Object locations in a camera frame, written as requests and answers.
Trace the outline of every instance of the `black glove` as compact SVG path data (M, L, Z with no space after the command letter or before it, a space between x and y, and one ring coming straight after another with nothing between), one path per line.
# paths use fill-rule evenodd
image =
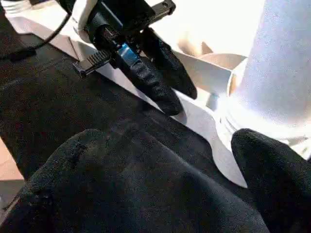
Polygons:
M234 133L231 146L269 230L311 232L311 165L287 145L248 129Z
M195 99L197 91L184 66L151 28L140 35L140 46L148 57L137 55L128 45L118 51L116 66L133 85L171 116L183 111L172 88Z

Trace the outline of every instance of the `white base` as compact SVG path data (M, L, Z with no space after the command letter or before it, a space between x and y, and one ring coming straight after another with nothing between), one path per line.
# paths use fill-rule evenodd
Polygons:
M6 17L18 33L34 33L41 38L46 38L60 25L65 14L64 10L55 1L49 1L38 4L31 10L19 14L6 14ZM85 59L96 51L92 44L87 44L80 39L74 32L70 22L51 44L79 60ZM175 54L184 64L197 87L198 98L192 100L175 91L185 111L173 118L210 143L215 164L224 176L239 186L247 187L232 153L217 136L214 120L214 118L218 119L217 105L221 103L221 99L226 95L231 71L182 53L176 52ZM100 68L98 72L158 108L152 100L136 89L119 69L113 69L110 64L107 64Z

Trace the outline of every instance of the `white surface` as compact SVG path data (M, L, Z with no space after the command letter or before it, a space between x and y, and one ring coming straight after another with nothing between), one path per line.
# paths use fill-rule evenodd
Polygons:
M250 128L311 156L310 12L308 0L267 1L242 83L222 118L228 148L236 130Z
M90 43L87 33L84 31L89 14L96 5L97 0L76 0L73 6L71 20L76 33L85 42Z
M19 13L31 8L31 3L29 2L29 0L21 0L21 1L1 0L0 2L5 12L10 14Z
M159 0L146 0L155 5ZM174 0L175 12L152 28L175 51L190 47L202 55L202 42L215 53L248 57L264 0Z

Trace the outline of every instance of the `robotic arm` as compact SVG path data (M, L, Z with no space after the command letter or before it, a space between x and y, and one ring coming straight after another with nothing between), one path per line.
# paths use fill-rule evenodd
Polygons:
M172 88L195 99L185 68L148 26L175 10L171 0L150 7L144 0L58 0L72 14L75 31L98 52L74 64L86 76L106 63L119 68L133 85L171 116L183 111Z

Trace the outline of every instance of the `black plastic part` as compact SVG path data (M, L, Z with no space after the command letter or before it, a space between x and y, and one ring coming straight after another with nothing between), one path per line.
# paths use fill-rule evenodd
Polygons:
M26 59L27 57L35 56L35 49L23 49L17 52L13 52L9 54L6 58L8 58L11 62L18 62Z
M118 32L135 30L155 15L144 0L102 0L97 10Z
M82 77L85 77L86 75L104 66L109 61L110 54L108 52L98 51L83 61L73 63L73 66Z

